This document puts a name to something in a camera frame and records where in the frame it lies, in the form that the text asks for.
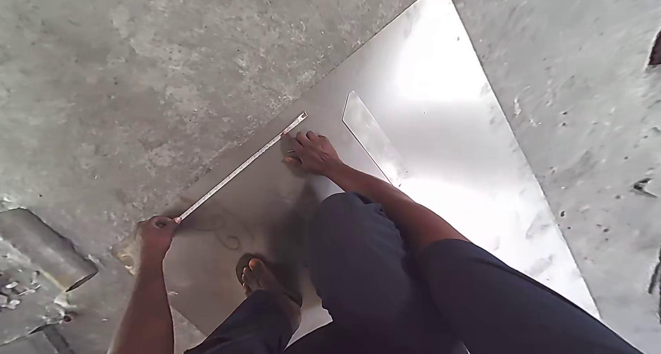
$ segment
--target aluminum sheet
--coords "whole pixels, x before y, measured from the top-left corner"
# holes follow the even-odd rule
[[[476,244],[594,316],[588,288],[500,109],[451,0],[418,0],[338,68],[182,193],[179,215],[300,113],[300,130],[326,135],[341,158],[385,178],[343,122],[356,91],[410,169],[401,189]],[[290,172],[279,142],[190,215],[165,260],[170,301],[210,333],[244,299],[234,268],[245,252],[304,265],[304,223],[339,191],[325,178]],[[305,268],[303,323],[329,321]]]

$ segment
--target hand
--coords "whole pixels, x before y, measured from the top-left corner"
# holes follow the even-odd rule
[[[293,149],[297,157],[286,157],[289,164],[299,166],[303,171],[327,176],[344,163],[326,136],[317,135],[311,130],[299,132],[293,139]]]
[[[140,257],[162,261],[178,225],[177,221],[165,216],[154,216],[140,221],[136,226],[141,245]]]

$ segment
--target foot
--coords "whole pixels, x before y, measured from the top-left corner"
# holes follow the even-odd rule
[[[292,331],[295,332],[301,324],[301,308],[286,294],[286,289],[277,281],[275,275],[271,273],[268,267],[260,259],[252,259],[248,267],[243,268],[241,275],[243,290],[246,296],[250,296],[254,291],[263,289],[265,291],[275,292],[280,295],[278,304],[285,311],[292,323]]]

